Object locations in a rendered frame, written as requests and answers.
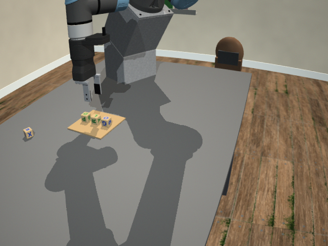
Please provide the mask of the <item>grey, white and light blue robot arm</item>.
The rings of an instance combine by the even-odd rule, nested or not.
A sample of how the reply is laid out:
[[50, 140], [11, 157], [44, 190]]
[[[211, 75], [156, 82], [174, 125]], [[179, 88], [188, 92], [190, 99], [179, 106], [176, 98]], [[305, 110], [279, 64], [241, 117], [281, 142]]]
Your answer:
[[[186, 9], [198, 0], [168, 0], [176, 9]], [[92, 16], [126, 10], [128, 4], [146, 13], [158, 13], [165, 0], [65, 0], [67, 25], [92, 22]]]

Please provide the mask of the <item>light orange mat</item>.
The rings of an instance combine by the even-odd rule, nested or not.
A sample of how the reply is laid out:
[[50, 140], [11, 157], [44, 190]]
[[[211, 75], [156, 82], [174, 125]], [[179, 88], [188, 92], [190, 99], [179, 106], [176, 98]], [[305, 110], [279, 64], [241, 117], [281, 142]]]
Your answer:
[[98, 125], [95, 125], [95, 124], [91, 124], [91, 121], [89, 121], [87, 123], [87, 122], [82, 122], [81, 119], [79, 119], [74, 124], [69, 126], [68, 129], [78, 132], [78, 133], [88, 135], [88, 136], [92, 136], [92, 137], [95, 137], [98, 139], [102, 139], [109, 132], [111, 132], [115, 127], [117, 127], [121, 122], [123, 122], [126, 119], [125, 117], [112, 115], [112, 114], [108, 114], [108, 113], [104, 113], [104, 112], [100, 112], [100, 111], [96, 111], [96, 110], [92, 110], [90, 113], [91, 113], [91, 116], [93, 114], [100, 114], [101, 119], [104, 116], [112, 117], [112, 124], [109, 127], [103, 127], [103, 126], [101, 126], [101, 122]]

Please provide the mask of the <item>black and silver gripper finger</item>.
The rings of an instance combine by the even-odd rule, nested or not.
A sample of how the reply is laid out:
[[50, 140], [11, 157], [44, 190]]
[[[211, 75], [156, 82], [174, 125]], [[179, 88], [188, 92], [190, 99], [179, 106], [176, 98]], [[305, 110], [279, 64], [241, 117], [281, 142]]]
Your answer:
[[100, 83], [101, 74], [95, 74], [92, 77], [94, 77], [94, 90], [95, 90], [95, 94], [101, 94], [101, 83]]
[[91, 102], [91, 92], [89, 87], [89, 81], [75, 81], [76, 84], [83, 85], [84, 99], [85, 101]]

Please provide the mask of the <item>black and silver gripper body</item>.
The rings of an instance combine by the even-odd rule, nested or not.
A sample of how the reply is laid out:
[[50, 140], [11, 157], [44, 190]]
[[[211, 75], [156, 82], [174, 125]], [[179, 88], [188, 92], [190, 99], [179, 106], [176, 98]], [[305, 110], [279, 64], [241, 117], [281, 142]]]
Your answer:
[[106, 34], [105, 27], [102, 27], [103, 33], [93, 34], [93, 22], [67, 26], [73, 80], [86, 81], [96, 74], [94, 45], [110, 42], [110, 34]]

